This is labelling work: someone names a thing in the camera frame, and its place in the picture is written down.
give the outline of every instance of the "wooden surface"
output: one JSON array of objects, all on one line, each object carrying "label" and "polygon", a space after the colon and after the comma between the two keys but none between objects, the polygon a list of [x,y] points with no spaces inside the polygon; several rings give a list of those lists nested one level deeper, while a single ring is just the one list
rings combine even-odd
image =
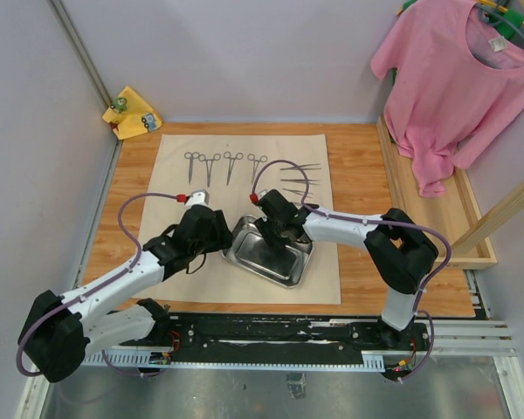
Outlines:
[{"label": "wooden surface", "polygon": [[[414,223],[426,225],[443,234],[450,243],[456,242],[481,218],[472,186],[465,170],[455,169],[454,175],[443,180],[446,193],[436,198],[423,198],[413,172],[411,159],[398,153],[396,144],[390,141],[388,128],[381,117],[377,122],[379,141],[386,163],[390,193],[394,204],[406,211]],[[451,267],[485,269],[497,261],[489,238],[479,241],[458,258],[451,259]],[[444,246],[436,237],[431,237],[439,252]]]},{"label": "wooden surface", "polygon": [[454,253],[465,254],[523,209],[524,180],[454,243]]},{"label": "wooden surface", "polygon": [[[334,209],[357,214],[376,214],[385,212],[391,206],[374,125],[166,124],[153,133],[125,141],[94,240],[84,283],[112,270],[134,253],[134,246],[119,230],[116,214],[126,199],[148,190],[149,177],[162,134],[325,134]],[[248,199],[248,193],[249,191],[245,192],[245,199]],[[143,201],[136,201],[127,207],[124,214],[126,226],[136,236],[140,228],[142,209]],[[340,305],[213,304],[178,301],[168,301],[166,304],[174,311],[194,312],[379,314],[385,301],[386,285],[369,255],[364,251],[339,246],[339,259]],[[131,304],[133,302],[129,301],[123,307]],[[442,271],[431,281],[421,307],[435,316],[473,316],[464,273],[460,270]]]}]

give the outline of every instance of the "surgical scissors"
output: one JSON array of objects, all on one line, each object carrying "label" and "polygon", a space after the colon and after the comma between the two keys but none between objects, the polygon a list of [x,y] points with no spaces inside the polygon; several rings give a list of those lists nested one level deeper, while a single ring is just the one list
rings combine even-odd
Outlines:
[{"label": "surgical scissors", "polygon": [[192,182],[192,171],[194,168],[194,159],[202,161],[200,160],[200,157],[203,157],[205,159],[204,155],[201,155],[197,151],[192,152],[192,153],[190,151],[187,151],[186,153],[184,153],[184,158],[190,161],[189,163],[189,185]]},{"label": "surgical scissors", "polygon": [[235,157],[233,157],[229,151],[224,153],[224,159],[229,159],[229,169],[227,170],[227,186],[229,186],[229,180],[231,179],[231,173],[235,167],[235,161],[243,160],[243,157],[244,156],[242,153],[236,153]]},{"label": "surgical scissors", "polygon": [[200,155],[200,157],[198,157],[199,161],[204,161],[206,163],[206,177],[208,178],[208,188],[211,184],[211,170],[213,169],[213,162],[219,161],[220,159],[221,154],[219,153],[215,153],[213,157],[211,157],[210,159],[208,159],[205,155]]},{"label": "surgical scissors", "polygon": [[251,183],[254,183],[254,177],[256,176],[256,172],[259,169],[260,163],[266,163],[268,161],[267,155],[261,155],[259,159],[256,158],[255,155],[249,154],[246,156],[248,161],[252,161],[252,180]]}]

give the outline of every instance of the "wooden table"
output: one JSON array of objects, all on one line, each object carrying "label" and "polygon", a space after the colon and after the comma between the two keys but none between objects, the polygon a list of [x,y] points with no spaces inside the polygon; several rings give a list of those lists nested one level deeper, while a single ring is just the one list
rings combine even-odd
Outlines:
[{"label": "wooden table", "polygon": [[[124,142],[93,243],[84,284],[112,270],[134,254],[134,245],[120,232],[116,215],[119,207],[130,196],[147,192],[162,134],[325,134],[334,209],[356,214],[377,214],[386,212],[392,204],[375,125],[165,124],[153,133]],[[136,201],[127,207],[124,214],[124,223],[136,236],[140,229],[142,210],[143,200]],[[173,311],[191,312],[379,314],[383,309],[387,288],[369,255],[340,245],[339,259],[340,305],[160,303],[169,304]],[[461,270],[440,272],[431,281],[427,291],[421,307],[432,315],[474,315]],[[123,307],[133,303],[130,300]]]}]

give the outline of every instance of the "stainless steel tray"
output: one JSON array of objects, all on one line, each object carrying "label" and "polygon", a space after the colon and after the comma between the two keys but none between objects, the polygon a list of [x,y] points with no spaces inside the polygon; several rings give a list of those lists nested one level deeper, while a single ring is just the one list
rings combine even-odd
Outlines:
[{"label": "stainless steel tray", "polygon": [[255,216],[242,216],[233,229],[233,244],[223,257],[236,266],[286,288],[298,285],[313,244],[293,243],[281,252],[268,247],[254,226]]}]

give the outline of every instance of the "tweezers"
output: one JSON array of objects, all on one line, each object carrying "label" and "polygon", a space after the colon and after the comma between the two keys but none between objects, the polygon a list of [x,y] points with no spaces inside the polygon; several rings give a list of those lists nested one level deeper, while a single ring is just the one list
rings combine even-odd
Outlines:
[{"label": "tweezers", "polygon": [[[281,179],[282,182],[293,182],[293,183],[306,183],[305,179]],[[318,180],[309,179],[309,185],[320,185]]]},{"label": "tweezers", "polygon": [[[300,164],[299,167],[303,170],[321,170],[321,168],[311,168],[310,166],[320,166],[320,163]],[[297,170],[297,168],[281,168],[280,170]]]},{"label": "tweezers", "polygon": [[304,190],[296,190],[296,189],[287,189],[287,188],[282,188],[283,190],[286,190],[287,192],[291,192],[292,194],[295,194],[295,195],[299,195],[299,196],[303,196],[305,195],[305,191]]}]

